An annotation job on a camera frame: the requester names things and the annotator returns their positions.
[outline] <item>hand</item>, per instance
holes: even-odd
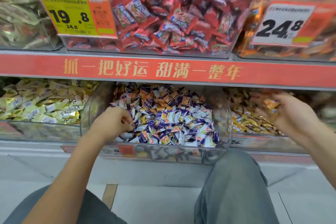
[[[303,146],[305,140],[311,137],[322,122],[309,105],[288,93],[273,94],[272,99],[281,103],[278,107],[279,116],[274,122],[275,126],[286,136]],[[258,112],[269,119],[266,113],[260,110]]]
[[[121,133],[133,130],[130,113],[120,107],[108,107],[93,122],[88,134],[104,145],[113,141]]]

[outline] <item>person's right hand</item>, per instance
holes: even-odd
[[[321,125],[321,121],[309,105],[288,93],[273,94],[272,99],[281,103],[278,107],[279,116],[274,121],[275,126],[286,136],[303,146],[305,140],[310,138]],[[258,113],[269,118],[260,110]]]

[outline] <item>floor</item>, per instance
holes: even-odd
[[[0,180],[0,223],[26,196],[47,184]],[[87,188],[128,224],[192,224],[194,203],[201,190],[98,184],[88,184]],[[335,223],[335,197],[272,192],[271,198],[281,224]]]

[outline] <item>white price tag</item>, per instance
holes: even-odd
[[[259,25],[252,44],[300,46],[293,42],[315,9],[315,5],[271,4]]]

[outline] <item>leg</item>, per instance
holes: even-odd
[[[41,188],[26,197],[3,224],[21,224],[37,201],[49,188]],[[94,194],[86,190],[77,224],[127,224],[108,209]]]
[[[195,224],[279,224],[259,165],[236,149],[214,165],[194,214]]]

